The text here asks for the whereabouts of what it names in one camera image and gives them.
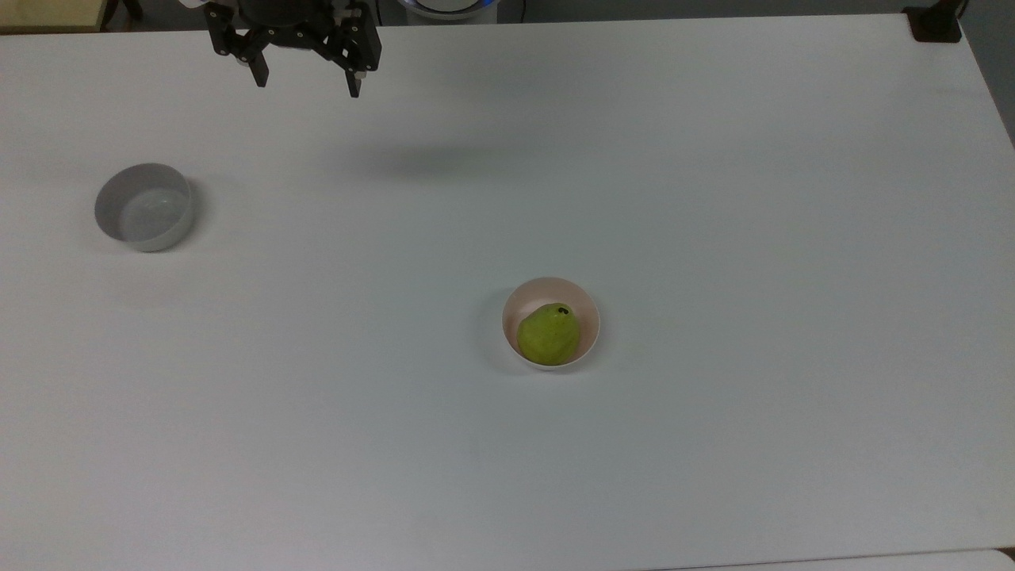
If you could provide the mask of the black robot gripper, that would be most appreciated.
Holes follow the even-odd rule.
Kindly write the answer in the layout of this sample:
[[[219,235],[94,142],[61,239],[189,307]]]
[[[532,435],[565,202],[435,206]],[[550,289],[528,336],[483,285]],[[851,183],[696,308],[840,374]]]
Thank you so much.
[[[286,35],[309,29],[316,35],[316,54],[339,66],[352,98],[358,98],[367,73],[376,71],[381,40],[370,6],[334,7],[333,1],[238,1],[239,15],[249,25],[240,35],[236,11],[221,3],[205,3],[204,18],[213,50],[232,56],[250,69],[258,87],[267,86],[269,68],[263,50],[273,33]]]

